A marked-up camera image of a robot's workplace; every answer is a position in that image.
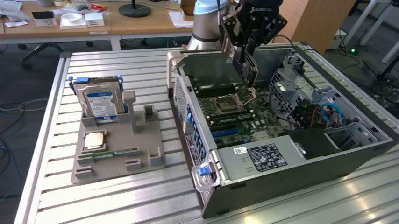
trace black object on desk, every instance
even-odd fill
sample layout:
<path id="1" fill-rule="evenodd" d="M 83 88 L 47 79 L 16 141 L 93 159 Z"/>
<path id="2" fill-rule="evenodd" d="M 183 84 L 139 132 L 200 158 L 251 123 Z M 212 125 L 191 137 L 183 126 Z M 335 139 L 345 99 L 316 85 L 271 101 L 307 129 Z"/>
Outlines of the black object on desk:
<path id="1" fill-rule="evenodd" d="M 144 5 L 136 4 L 136 1 L 132 0 L 131 4 L 119 7 L 119 12 L 121 15 L 137 18 L 148 16 L 151 14 L 151 9 Z"/>

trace robotic arm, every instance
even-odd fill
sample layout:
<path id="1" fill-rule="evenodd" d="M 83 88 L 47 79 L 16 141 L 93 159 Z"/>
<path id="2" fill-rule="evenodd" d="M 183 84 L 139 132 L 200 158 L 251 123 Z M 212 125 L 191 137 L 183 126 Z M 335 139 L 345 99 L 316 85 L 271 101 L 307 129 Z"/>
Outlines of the robotic arm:
<path id="1" fill-rule="evenodd" d="M 227 7 L 220 17 L 224 33 L 221 49 L 231 54 L 233 67 L 248 87 L 257 76 L 252 58 L 255 48 L 267 44 L 287 24 L 279 14 L 281 4 L 283 0 L 240 0 L 235 10 L 231 12 Z"/>

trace white table leg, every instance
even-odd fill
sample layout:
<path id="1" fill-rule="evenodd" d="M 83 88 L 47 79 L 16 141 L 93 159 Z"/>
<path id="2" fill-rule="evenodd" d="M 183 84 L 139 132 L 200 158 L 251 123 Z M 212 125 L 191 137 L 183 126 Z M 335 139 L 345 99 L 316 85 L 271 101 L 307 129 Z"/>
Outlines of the white table leg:
<path id="1" fill-rule="evenodd" d="M 392 9 L 393 9 L 393 6 L 389 5 L 388 8 L 385 9 L 385 11 L 380 14 L 379 20 L 376 20 L 376 22 L 372 25 L 369 31 L 367 32 L 364 38 L 361 39 L 361 42 L 360 42 L 361 45 L 365 45 L 367 41 L 369 40 L 372 34 L 375 33 L 376 29 L 379 28 L 381 22 L 384 22 L 384 20 L 385 20 L 388 14 L 391 13 Z"/>
<path id="2" fill-rule="evenodd" d="M 397 41 L 397 43 L 395 44 L 391 51 L 387 53 L 385 57 L 383 58 L 383 60 L 380 62 L 387 64 L 397 52 L 399 52 L 399 41 Z"/>
<path id="3" fill-rule="evenodd" d="M 363 11 L 363 13 L 361 13 L 361 15 L 360 15 L 360 17 L 359 17 L 359 19 L 357 19 L 357 21 L 356 21 L 353 27 L 352 27 L 351 30 L 349 30 L 349 33 L 347 34 L 347 36 L 345 36 L 345 38 L 344 38 L 344 40 L 343 40 L 344 45 L 348 44 L 348 42 L 349 42 L 349 40 L 351 40 L 353 34 L 356 33 L 356 31 L 357 31 L 357 29 L 359 29 L 361 23 L 363 23 L 364 20 L 365 20 L 365 17 L 367 17 L 367 15 L 369 14 L 369 11 L 372 10 L 372 8 L 373 8 L 376 2 L 377 2 L 377 0 L 371 0 L 371 2 L 368 3 L 367 8 L 364 9 L 364 11 Z"/>
<path id="4" fill-rule="evenodd" d="M 112 50 L 120 50 L 120 35 L 111 35 L 109 36 Z"/>

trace office chair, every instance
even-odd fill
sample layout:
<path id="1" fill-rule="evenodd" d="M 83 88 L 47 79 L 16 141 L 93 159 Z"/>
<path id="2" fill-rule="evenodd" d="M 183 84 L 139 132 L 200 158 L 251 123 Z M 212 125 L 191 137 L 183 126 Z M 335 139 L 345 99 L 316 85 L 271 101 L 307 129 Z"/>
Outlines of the office chair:
<path id="1" fill-rule="evenodd" d="M 93 46 L 93 43 L 91 41 L 85 42 L 88 47 Z M 19 49 L 25 50 L 27 46 L 25 44 L 19 44 Z M 29 70 L 32 68 L 32 65 L 29 63 L 25 63 L 28 59 L 31 59 L 36 54 L 39 54 L 47 47 L 53 47 L 60 53 L 64 52 L 64 50 L 60 48 L 60 46 L 56 43 L 43 43 L 40 44 L 25 56 L 23 59 L 20 59 L 21 66 L 24 69 Z"/>

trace gray carpet floor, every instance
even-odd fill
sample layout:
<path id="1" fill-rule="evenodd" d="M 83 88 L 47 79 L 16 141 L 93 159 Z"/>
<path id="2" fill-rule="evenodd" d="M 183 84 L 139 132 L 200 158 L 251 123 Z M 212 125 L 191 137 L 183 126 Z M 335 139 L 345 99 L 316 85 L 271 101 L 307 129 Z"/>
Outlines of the gray carpet floor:
<path id="1" fill-rule="evenodd" d="M 355 24 L 359 13 L 349 16 L 341 26 L 344 31 L 349 31 Z M 371 24 L 368 19 L 361 25 L 355 37 L 352 38 L 348 47 L 357 42 L 357 39 L 364 29 Z M 187 44 L 188 38 L 176 38 L 177 44 Z M 381 26 L 371 38 L 367 47 L 368 52 L 360 52 L 356 58 L 368 60 L 375 65 L 384 69 L 387 65 L 380 63 L 384 55 L 399 41 L 399 34 L 396 31 Z M 111 43 L 108 41 L 95 41 L 93 47 L 87 47 L 85 42 L 60 43 L 60 47 L 68 52 L 83 52 L 83 51 L 103 51 L 111 50 Z M 33 68 L 27 71 L 21 68 L 19 60 L 32 50 L 37 44 L 28 44 L 27 50 L 20 50 L 16 45 L 9 45 L 8 49 L 0 54 L 0 105 L 11 102 L 25 102 L 36 98 L 48 97 L 51 91 L 51 85 L 53 81 L 53 75 L 57 67 L 59 52 L 53 48 L 45 49 L 40 54 L 29 60 Z M 124 41 L 123 49 L 140 49 L 140 48 L 164 48 L 173 47 L 171 38 L 152 38 L 148 39 L 148 46 L 141 46 L 140 40 Z M 344 57 L 335 51 L 328 51 L 324 54 L 327 60 L 341 69 L 343 67 L 355 63 L 355 60 Z M 369 72 L 361 70 L 361 65 L 348 68 L 345 74 L 359 83 L 367 83 L 369 79 Z M 399 73 L 399 64 L 395 66 L 392 75 Z M 27 109 L 39 108 L 45 105 L 45 102 L 37 102 L 27 107 Z M 9 115 L 20 115 L 21 111 L 12 111 Z M 13 222 L 15 214 L 19 205 L 19 195 L 21 194 L 24 181 L 27 178 L 31 158 L 33 154 L 37 134 L 40 130 L 41 119 L 44 110 L 35 112 L 25 112 L 23 116 L 23 126 L 20 130 L 7 138 L 4 141 L 9 149 L 13 152 L 16 163 L 20 170 L 20 187 L 12 193 L 11 198 L 0 201 L 0 224 L 9 224 Z M 0 131 L 15 121 L 16 118 L 0 116 Z M 0 169 L 3 169 L 7 160 L 0 160 Z M 5 195 L 16 184 L 16 173 L 12 166 L 5 170 L 0 176 L 0 197 Z"/>

